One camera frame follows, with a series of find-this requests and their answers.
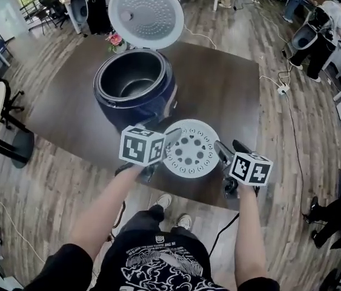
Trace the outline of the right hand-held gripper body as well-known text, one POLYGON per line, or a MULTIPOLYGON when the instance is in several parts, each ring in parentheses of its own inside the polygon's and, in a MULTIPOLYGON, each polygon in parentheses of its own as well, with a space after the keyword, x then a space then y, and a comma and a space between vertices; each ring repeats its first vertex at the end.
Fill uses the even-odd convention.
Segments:
POLYGON ((226 199, 239 198, 237 189, 240 183, 253 187, 258 195, 260 188, 267 186, 273 165, 271 160, 256 153, 236 152, 223 169, 226 199))

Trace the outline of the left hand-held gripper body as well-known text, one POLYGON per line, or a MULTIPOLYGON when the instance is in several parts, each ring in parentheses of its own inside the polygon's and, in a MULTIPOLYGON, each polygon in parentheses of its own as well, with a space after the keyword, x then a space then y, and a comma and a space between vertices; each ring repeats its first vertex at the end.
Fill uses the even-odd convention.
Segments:
POLYGON ((132 168, 142 167, 138 176, 140 182, 150 182, 158 164, 162 162, 165 148, 165 134, 129 125, 121 131, 119 159, 125 163, 115 175, 132 168))

